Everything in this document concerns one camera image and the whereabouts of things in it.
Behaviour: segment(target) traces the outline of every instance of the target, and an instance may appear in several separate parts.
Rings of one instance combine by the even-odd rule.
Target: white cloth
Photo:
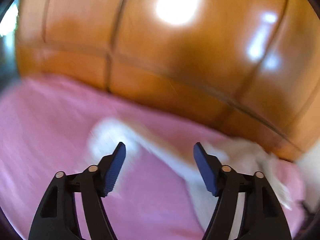
[[[165,162],[178,176],[185,179],[195,214],[202,228],[206,230],[218,198],[207,191],[199,170],[178,157],[180,154],[175,147],[153,135],[145,127],[115,118],[101,120],[92,129],[91,134],[88,139],[88,149],[95,162],[110,154],[119,142],[126,145],[127,155],[122,172],[116,181],[114,194],[121,186],[123,174],[134,165],[134,160],[139,156],[139,149],[143,147]],[[222,164],[231,166],[239,173],[253,175],[256,171],[262,171],[280,203],[290,209],[289,190],[272,171],[274,161],[277,160],[276,156],[268,155],[258,144],[244,139],[230,139],[214,146],[208,142],[201,143],[208,154],[217,156]],[[82,163],[79,170],[83,170],[90,163],[92,159],[87,163]],[[238,236],[243,207],[244,194],[240,193],[229,239],[235,239]]]

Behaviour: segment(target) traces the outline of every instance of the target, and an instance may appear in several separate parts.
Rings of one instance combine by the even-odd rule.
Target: pink bedsheet
[[[1,97],[0,113],[0,206],[24,239],[52,177],[59,170],[79,172],[90,130],[104,117],[142,123],[187,159],[197,141],[225,139],[194,122],[54,75],[11,88]],[[185,183],[166,164],[144,151],[126,176],[121,192],[103,199],[119,240],[202,238]],[[88,239],[81,210],[78,215]]]

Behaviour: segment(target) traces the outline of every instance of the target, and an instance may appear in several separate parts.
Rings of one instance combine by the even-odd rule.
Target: pink blanket
[[[2,95],[0,112],[0,206],[24,239],[52,177],[59,170],[78,172],[78,160],[88,155],[90,130],[104,117],[140,122],[181,152],[198,141],[225,139],[194,122],[59,76],[25,79]],[[185,183],[166,164],[144,151],[126,176],[121,192],[103,199],[119,240],[202,238]],[[83,238],[89,239],[77,207]]]

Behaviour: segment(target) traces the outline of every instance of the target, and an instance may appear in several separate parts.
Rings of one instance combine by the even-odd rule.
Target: blue gripper pad
[[[104,195],[106,196],[109,192],[113,190],[113,187],[115,186],[116,180],[120,173],[122,164],[125,159],[125,145],[122,142],[120,142],[114,150],[113,154],[105,156],[103,157],[103,159],[104,158],[106,158],[106,161],[108,162],[108,169],[104,175],[103,188]]]
[[[193,147],[193,157],[197,163],[198,169],[207,187],[212,195],[218,195],[218,174],[222,167],[216,156],[208,155],[203,149],[201,143],[196,143]]]

